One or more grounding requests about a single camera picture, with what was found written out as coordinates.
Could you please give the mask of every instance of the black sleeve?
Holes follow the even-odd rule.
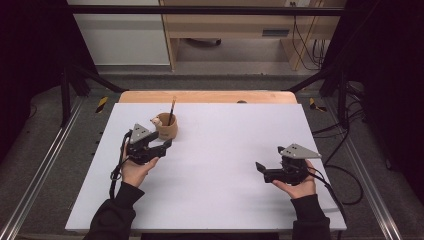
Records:
[[[143,195],[140,189],[122,182],[115,200],[106,200],[97,210],[84,240],[128,239],[135,218],[133,205]]]
[[[293,240],[331,239],[330,219],[324,215],[318,195],[292,199],[297,220],[293,222]]]

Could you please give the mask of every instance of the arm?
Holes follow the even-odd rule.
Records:
[[[308,160],[307,164],[308,167],[313,168]],[[293,240],[331,239],[330,219],[324,215],[319,205],[312,176],[308,176],[305,181],[296,186],[290,186],[278,180],[274,180],[273,184],[292,198],[291,202],[297,216],[297,220],[293,222]]]
[[[138,187],[158,160],[159,158],[153,158],[145,165],[138,165],[130,160],[123,164],[122,183],[118,194],[114,200],[106,200],[97,210],[84,240],[129,238],[131,224],[136,215],[133,205],[144,195]]]

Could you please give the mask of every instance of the wall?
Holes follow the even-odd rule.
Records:
[[[157,0],[68,0],[70,5],[159,5]],[[75,14],[96,65],[169,65],[160,15]]]

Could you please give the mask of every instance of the gray floor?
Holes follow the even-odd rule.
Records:
[[[314,71],[289,69],[278,41],[226,40],[221,46],[182,42],[179,62],[175,72],[159,68],[105,68],[104,77],[121,87],[131,89],[240,89],[281,90],[306,79]],[[64,230],[85,174],[90,166],[96,142],[106,126],[113,103],[119,94],[89,81],[92,92],[83,99],[81,113],[75,121],[54,165],[37,192],[37,197],[27,213],[19,231],[20,239],[59,239],[58,235],[76,236]],[[335,97],[321,99],[316,83],[299,92],[297,98],[304,106],[311,130],[335,123],[331,111],[321,112],[309,108],[314,97],[318,106],[335,109]],[[101,97],[109,100],[102,113],[95,113]],[[53,88],[36,96],[33,101],[34,116],[28,119],[13,148],[0,168],[0,226],[5,226],[28,185],[36,174],[53,142],[61,122],[60,90]],[[354,104],[351,113],[360,108]],[[414,196],[402,174],[388,171],[384,156],[376,144],[369,126],[358,118],[351,123],[350,140],[370,173],[376,190],[380,193],[402,239],[424,239],[424,208]],[[324,160],[341,140],[339,129],[323,133],[316,144]],[[331,163],[355,173],[349,145],[340,148]],[[334,169],[327,169],[336,194],[342,201],[358,197],[356,183]],[[370,204],[364,198],[354,206],[345,206],[348,230],[342,239],[400,239],[384,236],[381,225]]]

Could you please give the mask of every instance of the table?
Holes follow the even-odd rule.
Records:
[[[249,6],[289,7],[291,1],[281,0],[160,0],[161,6]],[[344,7],[345,0],[293,1],[297,7]],[[293,36],[293,16],[247,15],[162,15],[171,68],[175,70],[179,40],[184,38],[280,39],[292,70],[301,67],[308,51],[301,41],[331,40],[339,21],[334,16],[298,16],[298,32]]]
[[[179,133],[167,156],[141,185],[146,195],[134,205],[138,215],[132,228],[141,232],[291,229],[296,215],[289,196],[265,184],[255,162],[280,167],[278,145],[296,142],[317,149],[294,95],[269,91],[124,93],[110,116],[66,229],[88,230],[93,214],[108,198],[109,174],[117,164],[123,134],[134,121],[151,130],[150,117],[169,111],[173,96],[177,96],[174,113]],[[267,98],[271,103],[263,103]],[[326,177],[321,160],[311,161]],[[346,229],[325,187],[317,183],[317,191],[321,207],[331,219],[330,228]]]

